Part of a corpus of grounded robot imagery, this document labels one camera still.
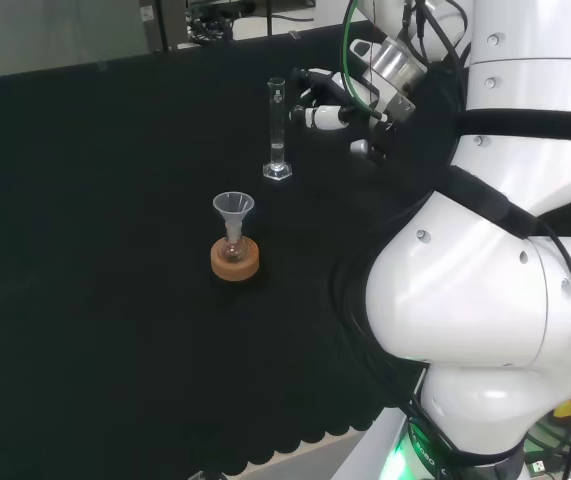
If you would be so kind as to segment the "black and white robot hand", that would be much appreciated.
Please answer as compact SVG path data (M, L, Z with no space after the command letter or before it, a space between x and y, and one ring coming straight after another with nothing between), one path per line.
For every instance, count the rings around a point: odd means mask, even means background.
M312 130L339 131L359 122L378 136L405 122L415 109L402 92L385 81L353 80L355 91L350 92L340 72L296 68L291 79L302 92L289 119Z

